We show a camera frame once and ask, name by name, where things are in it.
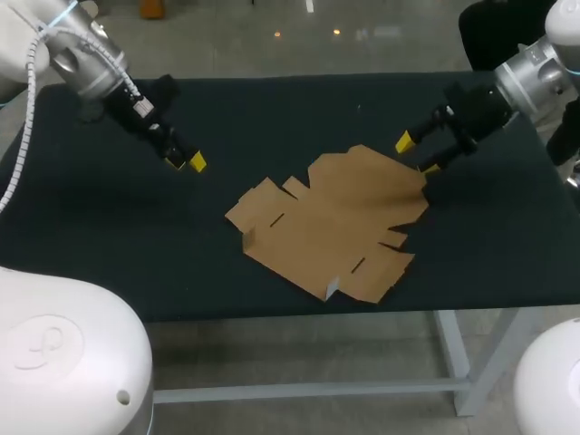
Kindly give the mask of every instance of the cable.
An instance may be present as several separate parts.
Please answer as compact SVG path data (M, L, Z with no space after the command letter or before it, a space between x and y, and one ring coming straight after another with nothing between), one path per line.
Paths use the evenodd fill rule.
M119 64L119 61L115 59L107 50L95 39L91 38L89 34L82 34L80 32L74 31L72 29L66 29L63 27L53 27L44 28L31 42L28 49L28 55L26 60L26 72L28 76L28 93L26 101L26 116L24 119L24 129L22 133L22 139L20 141L20 148L18 149L18 155L16 157L16 163L14 165L14 170L12 172L12 177L8 182L8 187L5 190L4 195L0 198L0 214L4 211L12 196L16 192L18 187L18 182L22 175L24 168L24 163L26 162L26 155L28 154L28 146L30 144L30 139L33 133L34 125L34 110L35 110L35 100L36 100L36 53L38 50L38 44L49 36L56 36L57 34L70 34L79 38L84 43L88 44L95 53L100 55L109 66L115 70L125 85L129 89L130 93L139 98L140 92L130 76L125 72L125 70Z

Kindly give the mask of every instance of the dark green tablecloth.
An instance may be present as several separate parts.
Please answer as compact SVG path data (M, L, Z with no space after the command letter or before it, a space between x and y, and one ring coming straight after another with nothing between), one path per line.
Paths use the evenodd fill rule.
M224 214L264 177L305 179L322 152L388 155L407 125L473 73L192 80L168 116L204 152L175 172L112 121L82 125L51 87L37 102L21 185L0 217L0 264L109 288L146 321L580 303L580 221L525 120L431 179L416 253L378 305L327 304L242 254ZM424 149L450 144L440 133ZM0 165L7 182L15 146Z

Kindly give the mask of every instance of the flattened cardboard box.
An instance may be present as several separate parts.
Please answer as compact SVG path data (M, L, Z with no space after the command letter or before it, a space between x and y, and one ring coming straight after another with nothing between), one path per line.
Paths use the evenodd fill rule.
M425 177L363 145L323 154L308 176L284 190L265 179L229 210L244 252L319 299L378 303L413 259L390 248L406 238L390 228L425 211Z

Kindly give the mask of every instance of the metal table frame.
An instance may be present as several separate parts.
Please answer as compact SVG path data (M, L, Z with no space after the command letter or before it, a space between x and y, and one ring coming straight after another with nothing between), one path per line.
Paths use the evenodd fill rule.
M155 403L241 401L292 397L455 392L460 417L475 415L502 373L526 347L539 308L506 308L501 312L472 366L465 351L454 311L437 311L435 317L449 369L449 378L399 382L321 382L278 385L197 388L155 391Z

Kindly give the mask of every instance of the gray floor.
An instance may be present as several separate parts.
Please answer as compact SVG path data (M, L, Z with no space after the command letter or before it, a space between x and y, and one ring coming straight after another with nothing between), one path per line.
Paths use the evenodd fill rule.
M256 0L256 6L250 0L173 0L167 2L169 18L160 22L141 21L137 0L110 3L101 22L128 53L136 77L469 68L456 26L469 0L314 0L313 14L306 12L305 0ZM0 113L0 150L20 128L23 104L19 98ZM546 308L537 330L579 313L577 306ZM470 355L497 314L459 313ZM149 326L160 389L445 374L434 330L429 313ZM164 435L516 435L512 377L513 369L486 408L469 419L454 417L448 394L432 394L163 406L155 429Z

